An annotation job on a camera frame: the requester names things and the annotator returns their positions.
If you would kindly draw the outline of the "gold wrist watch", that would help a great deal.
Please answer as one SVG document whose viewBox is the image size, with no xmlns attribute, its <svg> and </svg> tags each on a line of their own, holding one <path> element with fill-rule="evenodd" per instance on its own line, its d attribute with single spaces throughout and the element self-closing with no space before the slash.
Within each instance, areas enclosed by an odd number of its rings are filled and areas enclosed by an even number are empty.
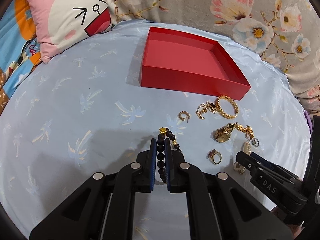
<svg viewBox="0 0 320 240">
<path fill-rule="evenodd" d="M 231 133 L 238 127 L 238 125 L 239 124 L 237 122 L 228 123 L 220 129 L 217 129 L 213 134 L 214 139 L 219 143 L 226 142 L 230 139 Z"/>
</svg>

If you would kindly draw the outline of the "small gold hoop earring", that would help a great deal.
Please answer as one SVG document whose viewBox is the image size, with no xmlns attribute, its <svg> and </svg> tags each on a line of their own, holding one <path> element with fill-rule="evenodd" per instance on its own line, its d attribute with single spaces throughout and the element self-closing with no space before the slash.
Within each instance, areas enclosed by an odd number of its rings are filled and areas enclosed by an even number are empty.
<svg viewBox="0 0 320 240">
<path fill-rule="evenodd" d="M 187 111 L 181 111 L 180 113 L 178 113 L 178 118 L 181 121 L 186 121 L 189 122 L 190 120 L 190 114 Z"/>
</svg>

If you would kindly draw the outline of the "gold braided bangle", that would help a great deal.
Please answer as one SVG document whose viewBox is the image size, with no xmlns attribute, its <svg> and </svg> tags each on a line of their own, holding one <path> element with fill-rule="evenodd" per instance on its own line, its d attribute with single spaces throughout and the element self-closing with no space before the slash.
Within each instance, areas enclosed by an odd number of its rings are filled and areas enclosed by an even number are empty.
<svg viewBox="0 0 320 240">
<path fill-rule="evenodd" d="M 217 112 L 226 119 L 235 119 L 239 114 L 237 103 L 228 96 L 219 96 L 215 100 Z"/>
</svg>

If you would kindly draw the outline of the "red cardboard tray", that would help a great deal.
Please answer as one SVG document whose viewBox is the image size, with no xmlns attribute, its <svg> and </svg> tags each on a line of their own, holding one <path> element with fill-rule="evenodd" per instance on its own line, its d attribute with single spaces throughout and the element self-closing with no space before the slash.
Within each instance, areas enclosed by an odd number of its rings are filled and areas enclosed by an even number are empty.
<svg viewBox="0 0 320 240">
<path fill-rule="evenodd" d="M 241 100 L 251 86 L 219 42 L 150 27 L 140 69 L 142 87 Z"/>
</svg>

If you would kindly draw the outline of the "grey floral blanket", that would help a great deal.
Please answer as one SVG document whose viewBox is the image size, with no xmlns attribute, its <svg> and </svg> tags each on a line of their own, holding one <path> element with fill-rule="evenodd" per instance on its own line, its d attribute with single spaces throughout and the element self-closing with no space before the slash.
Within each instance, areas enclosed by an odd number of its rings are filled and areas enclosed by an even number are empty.
<svg viewBox="0 0 320 240">
<path fill-rule="evenodd" d="M 309 0 L 107 0 L 113 23 L 147 19 L 232 38 L 278 67 L 319 111 L 319 15 Z"/>
</svg>

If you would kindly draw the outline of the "colourful cartoon bedsheet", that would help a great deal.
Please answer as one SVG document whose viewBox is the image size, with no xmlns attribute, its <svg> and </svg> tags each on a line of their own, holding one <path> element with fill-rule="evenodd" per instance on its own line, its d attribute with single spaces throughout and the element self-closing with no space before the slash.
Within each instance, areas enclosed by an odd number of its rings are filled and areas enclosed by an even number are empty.
<svg viewBox="0 0 320 240">
<path fill-rule="evenodd" d="M 27 0 L 12 0 L 1 18 L 1 111 L 42 62 Z"/>
</svg>

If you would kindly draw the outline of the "pink white bunny pillow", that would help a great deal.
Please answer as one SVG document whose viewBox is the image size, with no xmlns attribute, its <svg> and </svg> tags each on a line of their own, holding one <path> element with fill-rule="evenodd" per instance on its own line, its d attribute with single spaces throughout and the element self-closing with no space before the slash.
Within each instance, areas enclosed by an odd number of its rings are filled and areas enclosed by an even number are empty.
<svg viewBox="0 0 320 240">
<path fill-rule="evenodd" d="M 27 0 L 36 25 L 41 59 L 54 56 L 95 34 L 111 29 L 106 0 Z"/>
</svg>

